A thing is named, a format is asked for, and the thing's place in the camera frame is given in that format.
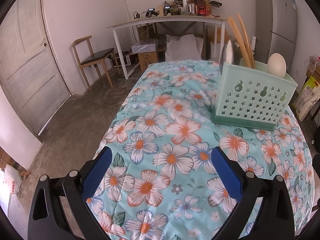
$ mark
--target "wooden spatula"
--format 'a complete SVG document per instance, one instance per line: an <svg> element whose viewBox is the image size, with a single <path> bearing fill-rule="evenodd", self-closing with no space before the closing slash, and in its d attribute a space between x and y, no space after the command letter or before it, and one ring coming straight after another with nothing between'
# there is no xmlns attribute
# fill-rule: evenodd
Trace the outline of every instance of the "wooden spatula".
<svg viewBox="0 0 320 240"><path fill-rule="evenodd" d="M236 36L237 42L239 44L239 47L240 47L240 50L241 50L241 53L242 53L242 57L244 58L245 66L248 67L248 68L252 68L251 67L251 62L250 62L250 59L249 59L249 56L248 56L248 53L247 53L247 50L246 50L246 47L244 45L244 41L242 39L241 33L239 31L239 28L238 28L235 20L232 17L228 17L228 22L229 22L229 24L231 26L231 29L232 29L233 33Z"/></svg>
<svg viewBox="0 0 320 240"><path fill-rule="evenodd" d="M244 45L245 45L245 47L247 49L247 53L248 53L248 56L249 56L249 60L250 60L251 66L252 66L252 68L255 68L255 62L254 62L252 48L251 48L249 36L247 34L247 30L244 27L243 21L242 21L241 16L240 16L239 13L237 13L237 17L238 17L238 20L240 22L240 26L242 28Z"/></svg>

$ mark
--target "bed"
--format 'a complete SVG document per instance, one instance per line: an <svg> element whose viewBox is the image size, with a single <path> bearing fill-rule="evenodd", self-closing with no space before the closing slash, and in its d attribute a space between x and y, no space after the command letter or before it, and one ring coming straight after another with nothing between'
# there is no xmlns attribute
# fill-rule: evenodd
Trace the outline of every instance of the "bed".
<svg viewBox="0 0 320 240"><path fill-rule="evenodd" d="M210 161L216 146L259 178L283 176L296 234L310 219L312 158L292 111L273 132L215 125L219 78L216 62L172 61L151 65L133 87L95 155L110 147L111 166L87 199L111 239L211 239L236 204Z"/></svg>

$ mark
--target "silver screw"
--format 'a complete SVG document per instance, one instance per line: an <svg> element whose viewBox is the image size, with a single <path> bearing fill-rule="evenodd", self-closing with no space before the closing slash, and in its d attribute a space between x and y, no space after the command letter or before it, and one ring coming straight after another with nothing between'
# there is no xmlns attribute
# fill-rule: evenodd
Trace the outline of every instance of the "silver screw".
<svg viewBox="0 0 320 240"><path fill-rule="evenodd" d="M73 170L73 171L70 171L69 172L69 176L70 177L75 177L75 176L77 176L78 175L78 171L76 171L76 170Z"/></svg>
<svg viewBox="0 0 320 240"><path fill-rule="evenodd" d="M41 177L40 177L40 180L41 181L45 181L47 179L47 175L42 175Z"/></svg>
<svg viewBox="0 0 320 240"><path fill-rule="evenodd" d="M283 178L282 178L280 175L277 175L277 176L276 176L276 179L277 179L278 181L280 181L280 182L283 181Z"/></svg>
<svg viewBox="0 0 320 240"><path fill-rule="evenodd" d="M253 173L252 171L247 171L247 172L245 173L245 175L246 175L248 178L250 178L250 179L252 179L252 178L254 177L254 173Z"/></svg>

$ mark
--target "keyhole-shaped cutout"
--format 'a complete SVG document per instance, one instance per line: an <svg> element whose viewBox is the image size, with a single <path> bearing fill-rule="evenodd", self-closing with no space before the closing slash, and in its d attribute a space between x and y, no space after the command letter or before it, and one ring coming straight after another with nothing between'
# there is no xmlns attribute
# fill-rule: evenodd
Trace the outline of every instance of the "keyhole-shaped cutout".
<svg viewBox="0 0 320 240"><path fill-rule="evenodd" d="M243 89L242 81L238 81L238 84L235 86L235 91L240 92Z"/></svg>
<svg viewBox="0 0 320 240"><path fill-rule="evenodd" d="M268 89L267 86L265 86L265 87L263 88L263 90L260 92L260 96L261 96L261 97L265 97L265 96L267 95L267 89Z"/></svg>
<svg viewBox="0 0 320 240"><path fill-rule="evenodd" d="M282 97L280 97L280 101L283 102L285 100L285 96L287 95L287 92L284 92Z"/></svg>

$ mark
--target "black seat cushion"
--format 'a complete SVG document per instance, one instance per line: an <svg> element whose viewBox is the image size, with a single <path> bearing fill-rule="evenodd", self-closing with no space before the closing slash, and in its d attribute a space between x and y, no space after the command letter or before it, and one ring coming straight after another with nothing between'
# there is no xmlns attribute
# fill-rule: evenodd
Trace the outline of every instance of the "black seat cushion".
<svg viewBox="0 0 320 240"><path fill-rule="evenodd" d="M84 61L81 62L81 65L94 62L96 60L104 58L106 55L108 55L110 52L112 52L115 48L105 49L102 51L99 51L97 53L93 53L90 57L86 58Z"/></svg>

